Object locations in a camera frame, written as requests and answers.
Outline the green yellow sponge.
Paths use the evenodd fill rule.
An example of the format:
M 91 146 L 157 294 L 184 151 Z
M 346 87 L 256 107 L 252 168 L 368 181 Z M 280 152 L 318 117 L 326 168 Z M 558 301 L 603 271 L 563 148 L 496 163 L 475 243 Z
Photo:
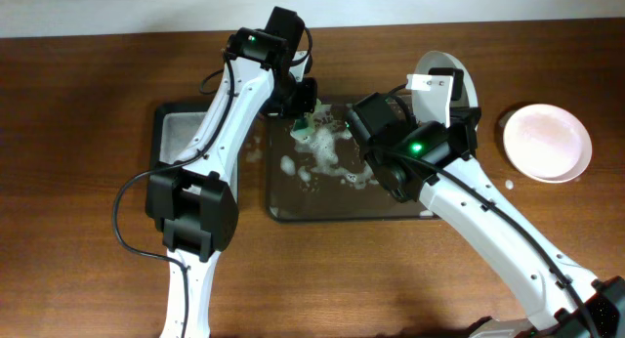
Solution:
M 307 112 L 302 118 L 295 120 L 290 131 L 290 135 L 295 139 L 304 139 L 305 137 L 310 136 L 314 130 L 313 115 Z

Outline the pale blue plate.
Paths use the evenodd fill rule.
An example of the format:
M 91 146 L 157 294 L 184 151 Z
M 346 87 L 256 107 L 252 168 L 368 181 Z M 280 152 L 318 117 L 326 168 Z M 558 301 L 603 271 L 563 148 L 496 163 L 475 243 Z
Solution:
M 426 53 L 413 73 L 407 75 L 412 109 L 419 122 L 451 125 L 454 108 L 478 107 L 473 79 L 454 56 L 440 51 Z

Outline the pinkish white plate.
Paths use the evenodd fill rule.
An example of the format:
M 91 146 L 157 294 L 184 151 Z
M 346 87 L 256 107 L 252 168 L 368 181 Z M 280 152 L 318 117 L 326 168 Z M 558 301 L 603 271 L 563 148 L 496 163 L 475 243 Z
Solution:
M 526 177 L 547 184 L 576 179 L 593 156 L 586 127 L 558 106 L 533 104 L 514 111 L 503 126 L 502 138 L 512 165 Z

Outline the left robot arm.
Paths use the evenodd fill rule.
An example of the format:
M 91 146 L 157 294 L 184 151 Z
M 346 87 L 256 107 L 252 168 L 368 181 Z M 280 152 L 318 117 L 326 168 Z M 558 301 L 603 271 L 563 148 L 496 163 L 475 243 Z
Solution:
M 262 29 L 240 28 L 223 52 L 221 83 L 203 120 L 173 162 L 158 163 L 146 213 L 163 235 L 170 266 L 164 337 L 207 337 L 216 265 L 238 222 L 232 184 L 255 117 L 299 119 L 316 105 L 310 32 L 294 11 L 273 8 Z

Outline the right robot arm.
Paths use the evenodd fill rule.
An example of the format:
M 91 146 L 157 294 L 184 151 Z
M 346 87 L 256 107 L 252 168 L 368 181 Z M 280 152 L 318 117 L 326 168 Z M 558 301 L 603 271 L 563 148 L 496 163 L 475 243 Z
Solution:
M 521 303 L 522 319 L 487 317 L 474 337 L 621 337 L 624 279 L 601 281 L 565 256 L 494 187 L 476 159 L 478 106 L 466 104 L 467 78 L 456 67 L 409 75 L 413 92 L 441 89 L 441 118 L 418 122 L 421 108 L 397 117 L 373 93 L 346 113 L 361 159 L 398 202 L 416 201 L 480 254 Z

